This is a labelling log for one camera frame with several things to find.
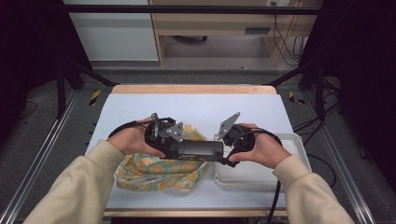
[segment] floral cloth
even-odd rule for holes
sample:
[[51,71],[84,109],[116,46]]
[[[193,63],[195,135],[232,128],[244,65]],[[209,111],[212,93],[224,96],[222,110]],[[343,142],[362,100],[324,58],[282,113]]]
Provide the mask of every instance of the floral cloth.
[[[191,125],[183,126],[182,138],[206,141]],[[207,161],[162,160],[146,154],[128,155],[116,172],[117,186],[122,189],[157,191],[176,187],[191,190],[205,174]]]

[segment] white tray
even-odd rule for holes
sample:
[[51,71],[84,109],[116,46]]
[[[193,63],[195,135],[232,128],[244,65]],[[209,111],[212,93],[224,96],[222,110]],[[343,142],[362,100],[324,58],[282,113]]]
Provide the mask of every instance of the white tray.
[[[309,170],[308,158],[302,143],[302,138],[295,133],[276,133],[283,147],[290,154],[300,155]],[[231,152],[230,147],[224,146],[224,157]],[[272,174],[273,169],[266,168],[256,162],[241,161],[234,168],[216,162],[214,180],[225,190],[249,189],[254,191],[273,192],[276,189],[277,178]]]

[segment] cloth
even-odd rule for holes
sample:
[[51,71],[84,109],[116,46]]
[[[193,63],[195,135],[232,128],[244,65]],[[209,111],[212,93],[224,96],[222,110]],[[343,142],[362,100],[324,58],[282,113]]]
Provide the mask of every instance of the cloth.
[[[183,125],[182,139],[206,141],[190,124]],[[162,160],[146,154],[128,155],[116,172],[117,186],[121,189],[157,191],[178,188],[191,190],[205,175],[207,161]]]
[[[100,141],[61,173],[24,223],[102,223],[113,176],[123,158],[107,141]],[[353,223],[327,183],[298,157],[283,160],[274,174],[286,189],[290,223]]]

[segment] beige sleeve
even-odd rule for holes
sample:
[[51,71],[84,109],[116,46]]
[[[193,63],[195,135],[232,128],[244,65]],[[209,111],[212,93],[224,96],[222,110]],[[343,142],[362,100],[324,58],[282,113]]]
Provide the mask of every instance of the beige sleeve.
[[309,171],[298,156],[283,160],[274,175],[285,187],[290,223],[354,223],[326,181]]
[[113,175],[124,155],[101,140],[55,180],[24,223],[101,223]]

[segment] table surface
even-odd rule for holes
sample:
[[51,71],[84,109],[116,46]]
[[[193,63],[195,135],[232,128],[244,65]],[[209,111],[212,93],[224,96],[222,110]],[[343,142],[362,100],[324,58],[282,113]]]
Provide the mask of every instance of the table surface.
[[[196,102],[197,100],[200,100],[199,104],[189,102]],[[161,106],[152,106],[145,103],[147,101],[161,104]],[[173,108],[169,103],[186,106],[182,112],[179,110],[177,112],[177,107]],[[234,108],[234,106],[231,106],[233,104],[242,104],[242,106]],[[204,116],[200,117],[196,111],[197,108],[202,107],[210,107],[210,110],[214,111],[213,114],[208,116],[207,113],[203,113]],[[169,110],[169,113],[172,114],[170,117],[174,118],[173,115],[176,115],[179,116],[177,120],[181,118],[182,121],[189,119],[191,113],[194,112],[195,119],[192,119],[191,122],[196,123],[197,119],[201,120],[202,118],[209,119],[207,124],[198,124],[202,128],[197,127],[205,136],[212,133],[212,130],[205,129],[206,126],[210,126],[208,123],[213,122],[211,119],[217,120],[218,124],[222,122],[218,118],[220,111],[224,110],[227,112],[226,114],[230,114],[238,109],[241,111],[241,117],[237,122],[245,122],[247,119],[257,120],[262,116],[271,117],[270,119],[262,119],[257,124],[270,127],[267,130],[273,133],[292,133],[283,102],[273,87],[251,85],[119,85],[114,87],[107,98],[87,152],[99,139],[105,138],[105,133],[111,132],[118,123],[123,123],[122,117],[125,117],[125,114],[129,116],[131,110],[135,111],[134,116],[140,116],[139,118],[141,118],[142,114],[147,114],[153,109],[156,112],[160,110],[165,117],[168,117],[166,113]],[[260,113],[249,113],[254,109],[257,109]],[[215,164],[211,164],[204,178],[189,192],[182,192],[177,189],[155,192],[129,191],[119,189],[115,184],[110,193],[105,216],[264,217],[268,215],[274,197],[273,192],[223,189],[213,179],[215,172]],[[286,203],[284,195],[281,194],[275,216],[285,215]]]

